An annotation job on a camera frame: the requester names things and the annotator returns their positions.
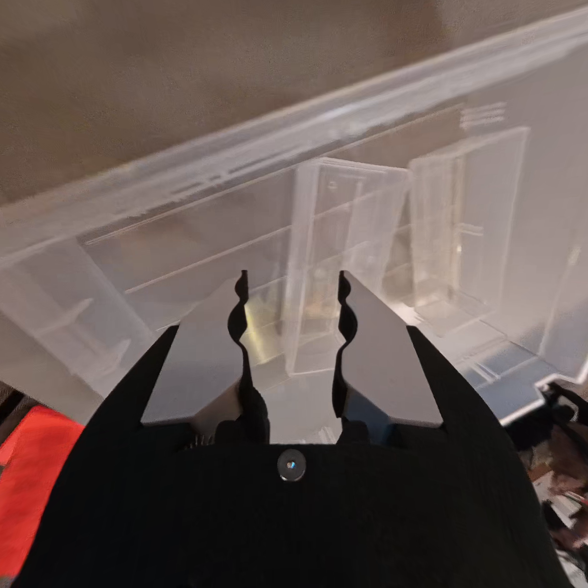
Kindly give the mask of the large clear plastic bin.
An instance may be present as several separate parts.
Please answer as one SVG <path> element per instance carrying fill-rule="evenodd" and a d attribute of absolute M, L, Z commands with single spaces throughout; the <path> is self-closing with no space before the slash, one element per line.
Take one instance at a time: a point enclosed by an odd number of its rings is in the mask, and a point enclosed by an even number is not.
<path fill-rule="evenodd" d="M 333 369 L 289 376 L 282 347 L 298 167 L 408 169 L 462 139 L 527 126 L 498 310 L 445 336 L 415 313 L 411 184 L 375 294 L 505 425 L 539 408 L 552 381 L 584 385 L 587 1 L 439 12 L 457 48 L 2 205 L 1 382 L 86 422 L 161 331 L 246 269 L 256 386 L 276 399 L 312 384 L 325 394 Z"/>

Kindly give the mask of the single clear plastic drawer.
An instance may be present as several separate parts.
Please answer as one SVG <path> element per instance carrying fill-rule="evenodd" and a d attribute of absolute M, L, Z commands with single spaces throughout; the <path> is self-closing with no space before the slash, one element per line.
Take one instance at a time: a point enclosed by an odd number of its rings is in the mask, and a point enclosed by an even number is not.
<path fill-rule="evenodd" d="M 411 184 L 405 168 L 318 158 L 296 170 L 282 347 L 289 376 L 334 368 L 339 275 L 380 293 Z"/>
<path fill-rule="evenodd" d="M 529 135 L 517 126 L 409 162 L 413 302 L 437 336 L 499 308 Z"/>

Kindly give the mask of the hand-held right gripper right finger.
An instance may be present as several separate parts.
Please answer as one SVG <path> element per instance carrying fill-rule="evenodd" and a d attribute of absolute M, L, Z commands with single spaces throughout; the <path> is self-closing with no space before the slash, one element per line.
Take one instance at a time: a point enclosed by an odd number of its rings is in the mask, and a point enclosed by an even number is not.
<path fill-rule="evenodd" d="M 397 425 L 443 425 L 408 326 L 347 270 L 339 272 L 332 404 L 342 422 L 359 421 L 368 435 L 390 435 Z"/>

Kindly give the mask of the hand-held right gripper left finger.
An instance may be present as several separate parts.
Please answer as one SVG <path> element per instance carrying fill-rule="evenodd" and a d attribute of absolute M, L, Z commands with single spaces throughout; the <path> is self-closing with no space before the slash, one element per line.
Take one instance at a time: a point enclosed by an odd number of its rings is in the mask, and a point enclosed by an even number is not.
<path fill-rule="evenodd" d="M 179 323 L 141 418 L 144 426 L 186 423 L 214 435 L 243 412 L 241 385 L 251 382 L 240 341 L 247 329 L 247 271 L 224 282 Z"/>

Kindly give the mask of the black object with red trim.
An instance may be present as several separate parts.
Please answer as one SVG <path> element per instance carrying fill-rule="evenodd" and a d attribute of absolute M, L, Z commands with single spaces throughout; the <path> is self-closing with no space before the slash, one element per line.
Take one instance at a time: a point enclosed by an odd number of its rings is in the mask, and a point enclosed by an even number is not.
<path fill-rule="evenodd" d="M 1 587 L 26 560 L 49 496 L 84 425 L 33 407 L 1 445 Z"/>

